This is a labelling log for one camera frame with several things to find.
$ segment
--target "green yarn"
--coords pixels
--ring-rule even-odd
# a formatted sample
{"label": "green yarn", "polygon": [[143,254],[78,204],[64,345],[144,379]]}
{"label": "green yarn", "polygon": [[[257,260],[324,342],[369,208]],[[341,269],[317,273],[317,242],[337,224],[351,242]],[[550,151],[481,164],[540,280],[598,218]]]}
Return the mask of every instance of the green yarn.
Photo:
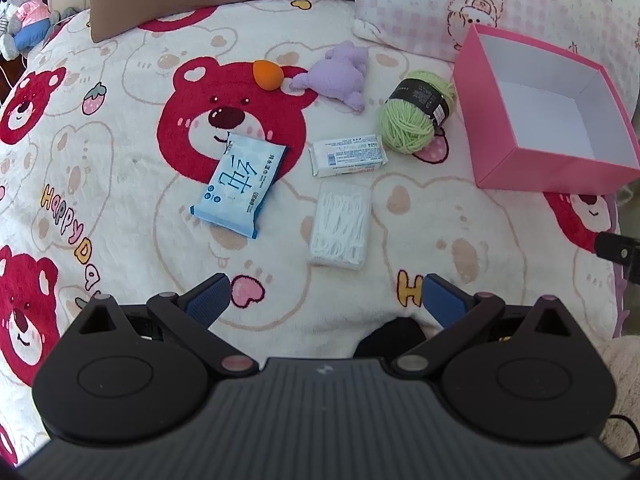
{"label": "green yarn", "polygon": [[[413,70],[405,79],[419,79],[433,86],[449,105],[449,115],[456,110],[456,89],[453,83],[428,70]],[[378,113],[378,127],[385,146],[399,153],[415,153],[435,136],[433,122],[415,105],[402,99],[389,99]]]}

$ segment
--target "bear nose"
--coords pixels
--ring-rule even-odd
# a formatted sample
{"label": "bear nose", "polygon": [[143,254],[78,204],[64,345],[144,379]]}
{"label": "bear nose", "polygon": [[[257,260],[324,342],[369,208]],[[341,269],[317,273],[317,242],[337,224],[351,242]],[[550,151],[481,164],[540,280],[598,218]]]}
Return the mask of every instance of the bear nose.
{"label": "bear nose", "polygon": [[586,205],[593,205],[598,201],[598,197],[595,195],[578,195]]}
{"label": "bear nose", "polygon": [[22,332],[23,334],[27,332],[29,322],[27,321],[27,318],[24,316],[23,312],[21,310],[18,310],[17,308],[14,309],[14,320],[20,332]]}
{"label": "bear nose", "polygon": [[20,103],[20,106],[18,106],[18,113],[19,114],[23,114],[27,111],[27,108],[29,108],[29,101],[22,101]]}
{"label": "bear nose", "polygon": [[244,112],[231,106],[223,106],[209,112],[209,124],[221,130],[233,130],[244,121]]}

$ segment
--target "triangular hole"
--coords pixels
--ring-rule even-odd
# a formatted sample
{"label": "triangular hole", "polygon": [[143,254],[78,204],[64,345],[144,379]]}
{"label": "triangular hole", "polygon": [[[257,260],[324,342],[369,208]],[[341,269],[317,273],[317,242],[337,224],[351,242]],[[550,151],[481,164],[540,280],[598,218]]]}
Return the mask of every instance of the triangular hole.
{"label": "triangular hole", "polygon": [[546,308],[542,313],[538,326],[536,327],[536,332],[561,335],[564,337],[569,337],[571,335],[569,334],[567,327],[562,322],[560,316],[558,316],[558,313],[552,308]]}
{"label": "triangular hole", "polygon": [[97,332],[108,332],[116,330],[116,326],[111,320],[107,308],[105,306],[96,306],[91,313],[89,319],[84,322],[80,329],[81,334],[95,334]]}

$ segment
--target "purple plush toy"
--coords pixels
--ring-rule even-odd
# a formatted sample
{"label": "purple plush toy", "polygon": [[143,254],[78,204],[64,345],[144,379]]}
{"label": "purple plush toy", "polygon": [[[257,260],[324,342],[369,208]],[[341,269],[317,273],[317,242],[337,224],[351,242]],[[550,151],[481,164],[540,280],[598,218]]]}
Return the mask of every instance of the purple plush toy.
{"label": "purple plush toy", "polygon": [[298,74],[289,85],[293,90],[311,88],[320,95],[340,99],[357,112],[364,110],[364,76],[369,51],[343,41],[324,54],[309,72]]}

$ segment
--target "transparent plastic container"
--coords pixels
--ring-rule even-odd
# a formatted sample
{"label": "transparent plastic container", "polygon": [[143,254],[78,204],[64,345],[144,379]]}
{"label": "transparent plastic container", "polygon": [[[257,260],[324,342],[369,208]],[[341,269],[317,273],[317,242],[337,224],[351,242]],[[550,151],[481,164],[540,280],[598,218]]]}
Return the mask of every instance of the transparent plastic container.
{"label": "transparent plastic container", "polygon": [[357,184],[326,181],[320,185],[309,261],[359,270],[367,257],[371,190]]}

